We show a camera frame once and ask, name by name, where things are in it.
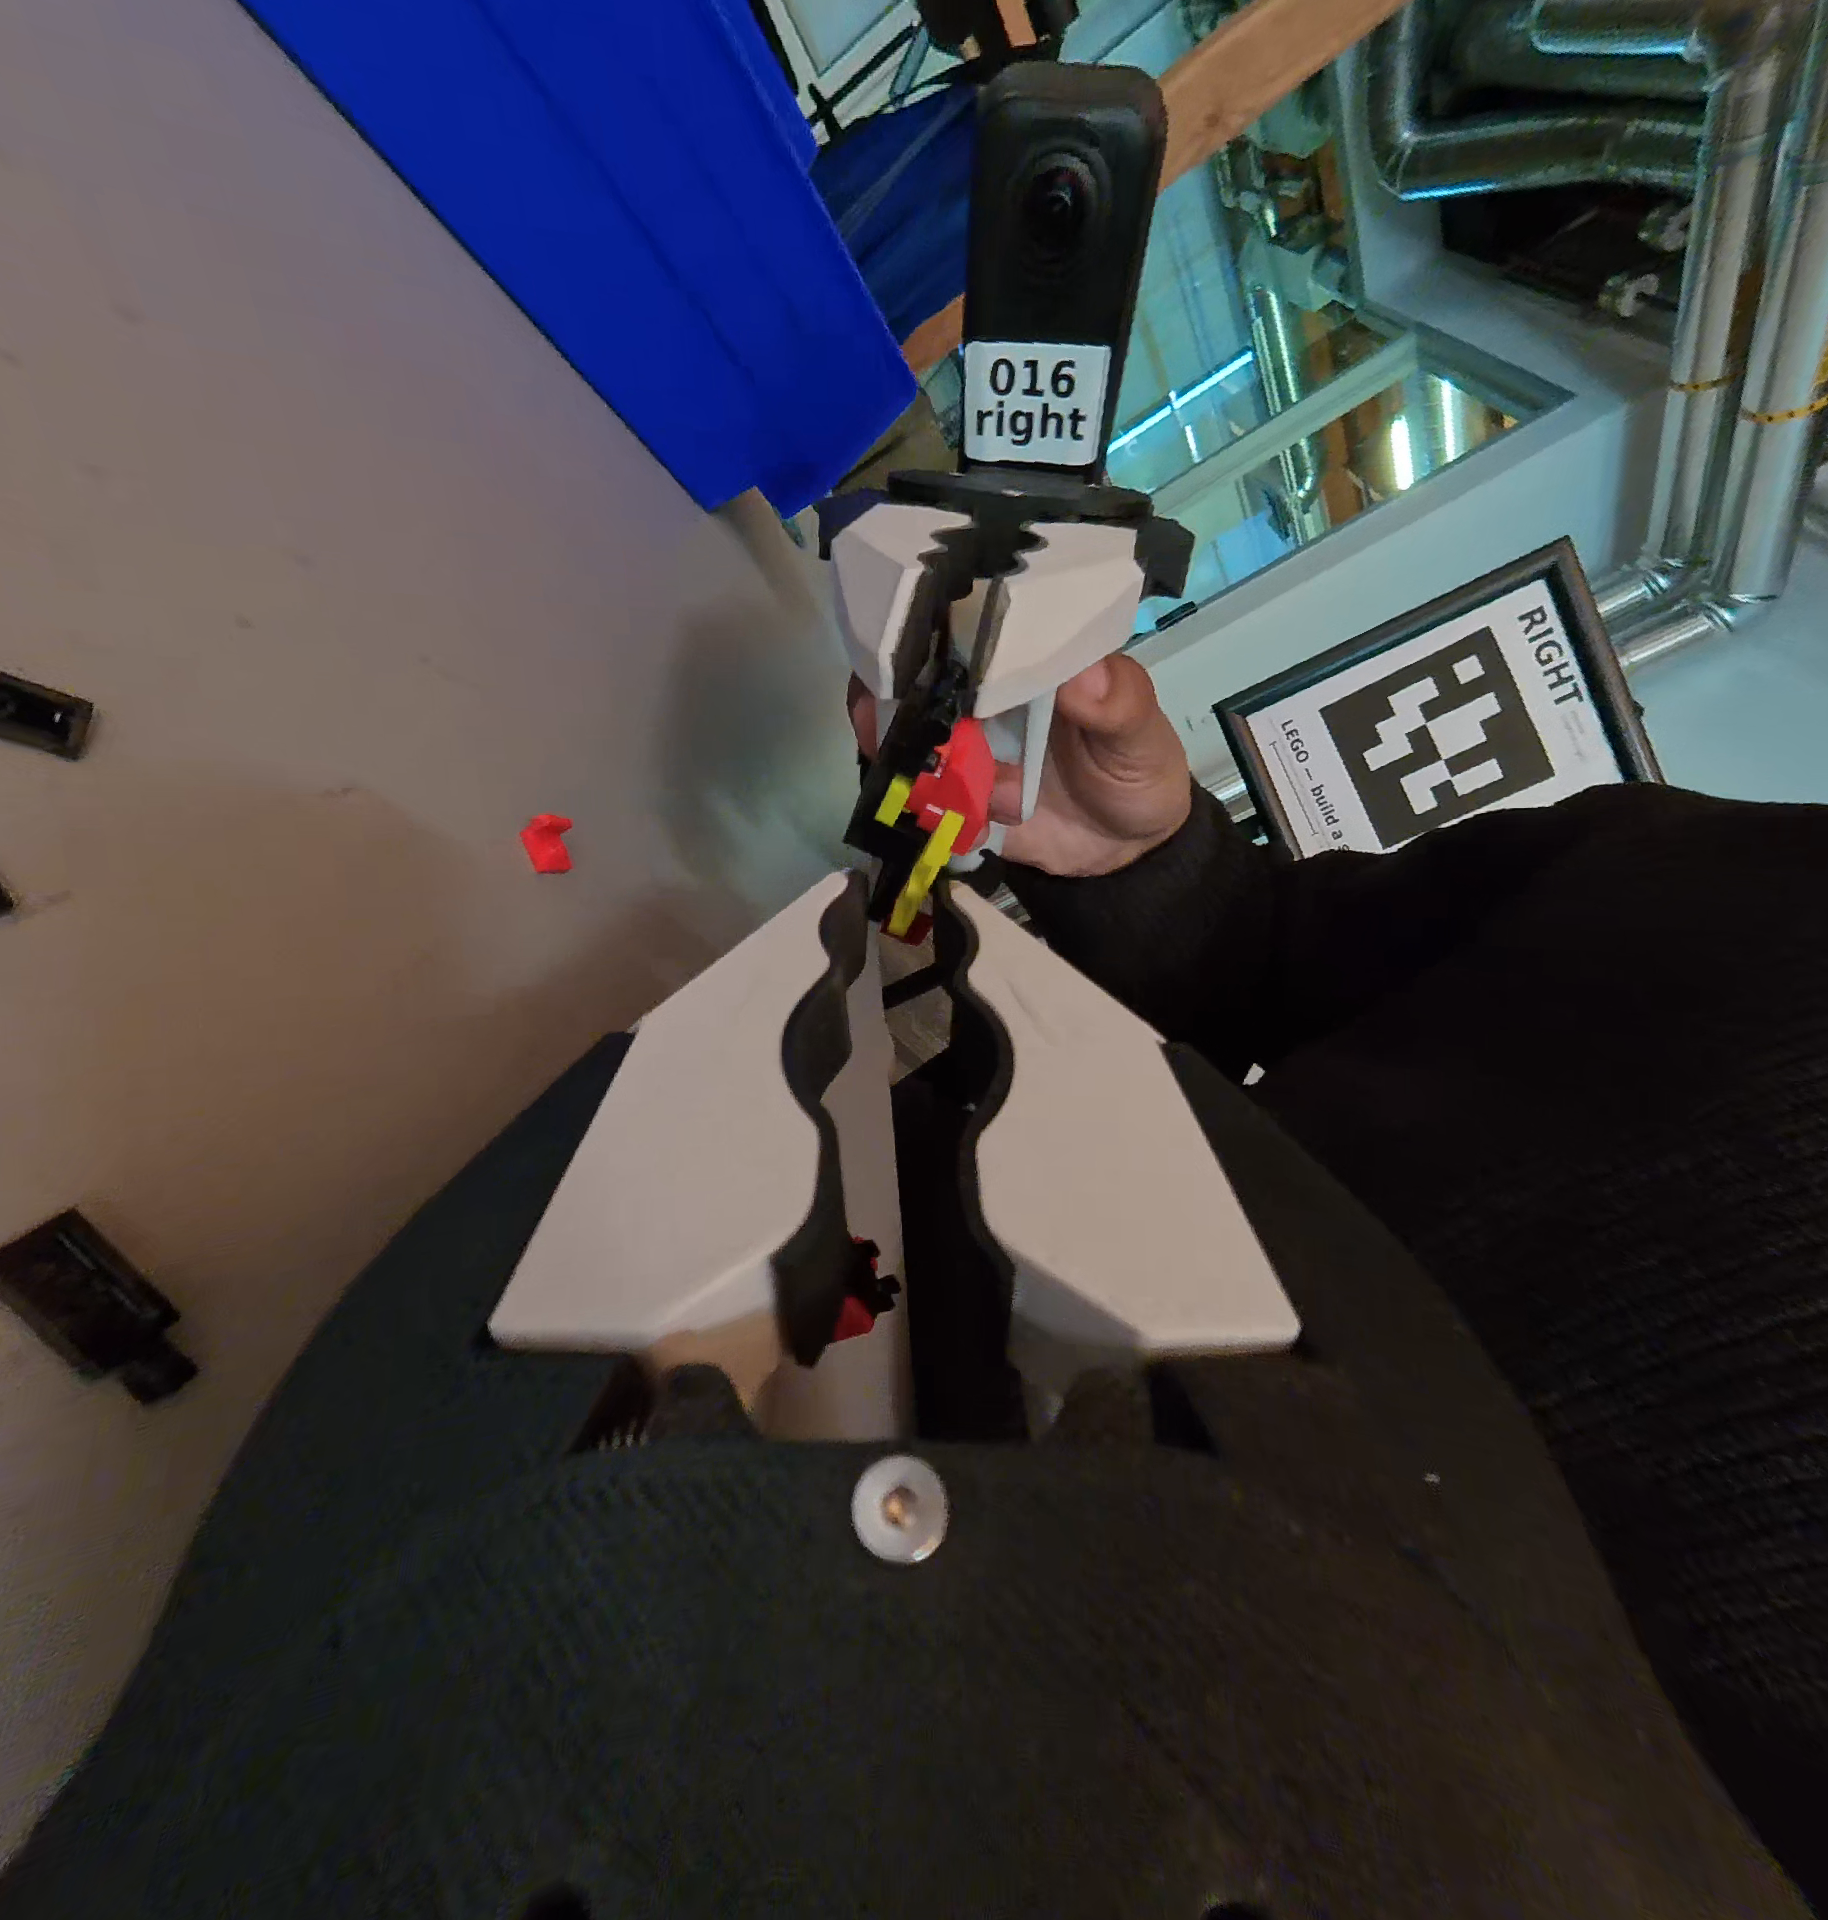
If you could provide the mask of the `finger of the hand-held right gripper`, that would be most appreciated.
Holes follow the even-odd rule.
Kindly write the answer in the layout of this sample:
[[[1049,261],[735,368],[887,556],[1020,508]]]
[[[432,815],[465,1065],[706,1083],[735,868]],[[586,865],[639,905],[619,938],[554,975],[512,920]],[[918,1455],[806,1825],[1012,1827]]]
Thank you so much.
[[[1029,529],[1017,563],[987,588],[974,630],[974,715],[990,721],[1060,691],[1126,646],[1143,597],[1130,525]]]
[[[958,532],[950,510],[862,510],[829,541],[851,673],[882,702],[907,699],[927,673]]]

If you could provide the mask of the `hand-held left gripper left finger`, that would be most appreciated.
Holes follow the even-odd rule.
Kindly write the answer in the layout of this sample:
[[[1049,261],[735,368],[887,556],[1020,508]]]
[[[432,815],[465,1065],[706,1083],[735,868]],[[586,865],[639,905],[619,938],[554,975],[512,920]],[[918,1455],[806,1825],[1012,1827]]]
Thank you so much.
[[[751,1413],[872,1413],[875,1336],[786,1354],[771,1269],[839,1139],[840,1248],[875,1237],[875,933],[836,871],[650,1012],[489,1317],[510,1353],[711,1363]]]

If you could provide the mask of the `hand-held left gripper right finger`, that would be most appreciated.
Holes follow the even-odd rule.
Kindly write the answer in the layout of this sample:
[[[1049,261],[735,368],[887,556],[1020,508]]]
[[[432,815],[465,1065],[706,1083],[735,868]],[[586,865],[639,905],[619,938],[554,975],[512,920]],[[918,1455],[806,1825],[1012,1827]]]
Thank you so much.
[[[948,908],[956,1006],[994,1043],[970,1174],[1032,1425],[1091,1371],[1291,1349],[1302,1315],[1157,1030],[975,891]]]

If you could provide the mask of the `yellow red lego car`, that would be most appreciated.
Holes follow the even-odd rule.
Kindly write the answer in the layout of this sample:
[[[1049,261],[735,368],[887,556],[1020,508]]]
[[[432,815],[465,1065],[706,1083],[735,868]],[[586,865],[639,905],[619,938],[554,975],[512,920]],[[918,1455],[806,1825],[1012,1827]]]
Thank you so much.
[[[876,861],[869,915],[902,943],[927,933],[936,878],[989,829],[997,765],[974,691],[972,671],[950,660],[907,699],[879,699],[845,843]]]

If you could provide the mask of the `person's right hand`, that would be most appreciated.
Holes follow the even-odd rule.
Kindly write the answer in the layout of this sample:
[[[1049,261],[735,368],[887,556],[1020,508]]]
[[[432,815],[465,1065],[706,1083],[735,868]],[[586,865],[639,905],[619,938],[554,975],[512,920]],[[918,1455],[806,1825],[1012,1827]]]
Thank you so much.
[[[1117,653],[1060,687],[1038,801],[1003,848],[1049,877],[1115,874],[1188,823],[1192,789],[1152,675]]]

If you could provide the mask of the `dark blue container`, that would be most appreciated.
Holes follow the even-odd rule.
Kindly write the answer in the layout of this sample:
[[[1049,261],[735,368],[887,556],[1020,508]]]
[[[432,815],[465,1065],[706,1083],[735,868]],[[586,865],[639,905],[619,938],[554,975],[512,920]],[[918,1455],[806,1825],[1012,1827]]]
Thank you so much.
[[[966,289],[978,91],[933,88],[869,115],[809,173],[899,343]]]

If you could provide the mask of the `framed marker sign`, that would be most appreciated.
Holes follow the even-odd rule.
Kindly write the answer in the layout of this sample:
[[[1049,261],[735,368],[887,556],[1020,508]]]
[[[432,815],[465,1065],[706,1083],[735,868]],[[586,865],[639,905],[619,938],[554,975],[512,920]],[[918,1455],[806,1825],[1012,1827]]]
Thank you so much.
[[[1666,780],[1569,538],[1240,689],[1215,718],[1294,859],[1393,852],[1484,813]]]

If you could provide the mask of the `blue plastic bin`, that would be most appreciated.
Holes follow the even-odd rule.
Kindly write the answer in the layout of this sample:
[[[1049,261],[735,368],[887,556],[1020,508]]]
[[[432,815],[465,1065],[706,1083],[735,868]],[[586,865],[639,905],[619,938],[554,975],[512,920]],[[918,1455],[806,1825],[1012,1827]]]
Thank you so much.
[[[914,401],[751,4],[244,11],[703,510],[817,505]]]

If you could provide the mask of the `cluster of silver pipes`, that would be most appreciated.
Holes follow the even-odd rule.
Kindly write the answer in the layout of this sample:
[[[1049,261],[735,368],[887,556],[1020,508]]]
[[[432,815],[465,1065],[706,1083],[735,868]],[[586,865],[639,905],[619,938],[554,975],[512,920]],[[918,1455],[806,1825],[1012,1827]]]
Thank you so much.
[[[1356,54],[1383,188],[1685,199],[1690,245],[1639,556],[1596,590],[1625,666],[1730,631],[1785,590],[1828,436],[1828,1],[1486,4],[1472,82],[1556,105],[1431,113],[1434,4]]]

